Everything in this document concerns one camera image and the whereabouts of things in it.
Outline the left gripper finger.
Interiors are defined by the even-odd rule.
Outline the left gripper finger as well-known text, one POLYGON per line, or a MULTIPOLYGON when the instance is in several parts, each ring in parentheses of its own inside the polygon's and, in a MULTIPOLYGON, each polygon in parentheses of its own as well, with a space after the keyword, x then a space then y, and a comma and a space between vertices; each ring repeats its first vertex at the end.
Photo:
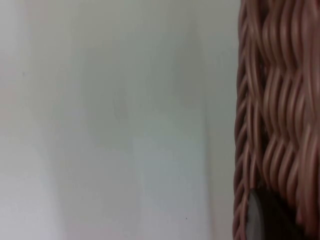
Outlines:
POLYGON ((284 200, 259 188, 249 194, 245 234, 248 240, 299 240, 300 227, 284 200))

